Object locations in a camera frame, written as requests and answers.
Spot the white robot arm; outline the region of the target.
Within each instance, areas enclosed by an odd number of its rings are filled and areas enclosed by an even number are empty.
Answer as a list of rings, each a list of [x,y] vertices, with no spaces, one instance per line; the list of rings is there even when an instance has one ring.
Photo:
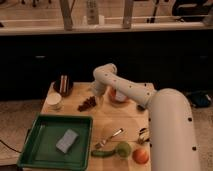
[[[148,110],[152,171],[201,171],[192,110],[183,93],[121,78],[113,63],[95,68],[93,77],[95,96],[111,86]]]

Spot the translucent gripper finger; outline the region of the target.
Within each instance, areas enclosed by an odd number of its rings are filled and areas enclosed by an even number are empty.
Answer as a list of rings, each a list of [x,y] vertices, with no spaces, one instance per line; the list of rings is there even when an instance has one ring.
[[[93,96],[94,98],[96,98],[95,92],[94,92],[92,89],[91,89],[90,91],[91,91],[92,96]]]
[[[96,104],[98,107],[101,107],[104,103],[104,97],[103,96],[96,96]]]

